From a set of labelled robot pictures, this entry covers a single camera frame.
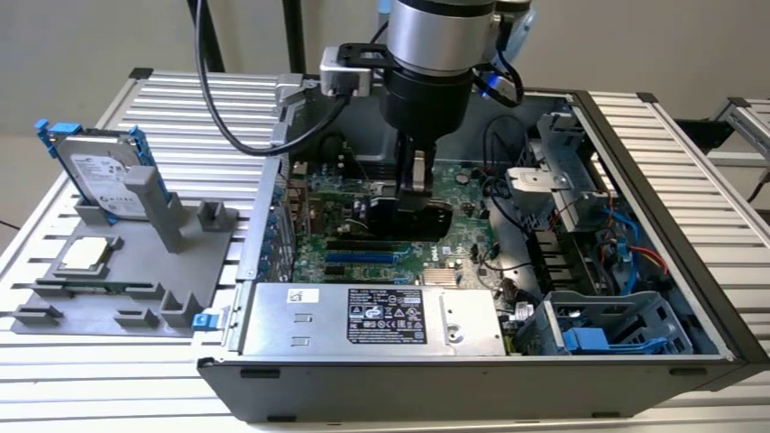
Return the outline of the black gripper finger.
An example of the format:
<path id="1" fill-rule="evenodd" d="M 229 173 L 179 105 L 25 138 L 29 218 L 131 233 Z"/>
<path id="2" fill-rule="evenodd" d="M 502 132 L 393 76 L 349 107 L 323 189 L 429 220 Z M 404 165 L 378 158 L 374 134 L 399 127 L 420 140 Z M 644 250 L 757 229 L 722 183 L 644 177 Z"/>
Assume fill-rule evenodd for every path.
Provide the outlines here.
<path id="1" fill-rule="evenodd" d="M 399 211 L 422 210 L 433 197 L 434 155 L 426 151 L 404 151 L 397 166 L 397 207 Z"/>

